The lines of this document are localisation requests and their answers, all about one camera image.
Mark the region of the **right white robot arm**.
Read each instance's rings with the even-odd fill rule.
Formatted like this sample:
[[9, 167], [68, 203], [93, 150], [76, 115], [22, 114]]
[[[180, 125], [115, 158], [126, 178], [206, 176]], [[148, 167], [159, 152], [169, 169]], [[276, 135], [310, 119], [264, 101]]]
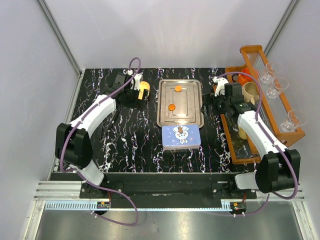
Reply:
[[202, 96], [203, 105], [211, 106], [214, 113], [226, 114], [237, 119], [256, 147], [261, 158], [255, 172], [240, 173], [227, 185], [228, 195], [239, 198], [245, 190], [273, 193], [282, 199], [293, 199], [299, 187], [301, 156], [295, 149], [289, 150], [265, 125], [260, 117], [260, 106], [246, 102], [239, 83], [230, 83], [221, 77], [214, 92]]

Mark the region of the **metal serving tongs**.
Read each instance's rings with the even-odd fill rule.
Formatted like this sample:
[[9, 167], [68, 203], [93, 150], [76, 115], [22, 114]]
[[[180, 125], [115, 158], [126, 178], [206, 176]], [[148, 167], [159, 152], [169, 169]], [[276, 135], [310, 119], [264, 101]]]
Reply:
[[102, 142], [105, 139], [105, 137], [108, 135], [108, 132], [113, 126], [119, 113], [120, 113], [120, 109], [116, 109], [107, 118], [105, 118], [102, 121], [102, 124], [100, 125], [100, 135], [99, 135], [100, 142]]

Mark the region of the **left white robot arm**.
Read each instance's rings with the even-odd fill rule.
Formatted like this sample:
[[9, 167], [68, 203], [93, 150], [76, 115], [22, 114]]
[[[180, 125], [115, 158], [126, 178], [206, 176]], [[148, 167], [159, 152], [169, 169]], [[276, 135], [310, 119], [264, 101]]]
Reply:
[[86, 181], [91, 182], [90, 192], [97, 198], [108, 193], [104, 174], [93, 161], [91, 136], [97, 127], [120, 106], [134, 108], [137, 105], [140, 83], [143, 75], [133, 73], [117, 74], [115, 80], [98, 95], [93, 104], [69, 124], [61, 123], [56, 129], [55, 157], [78, 171]]

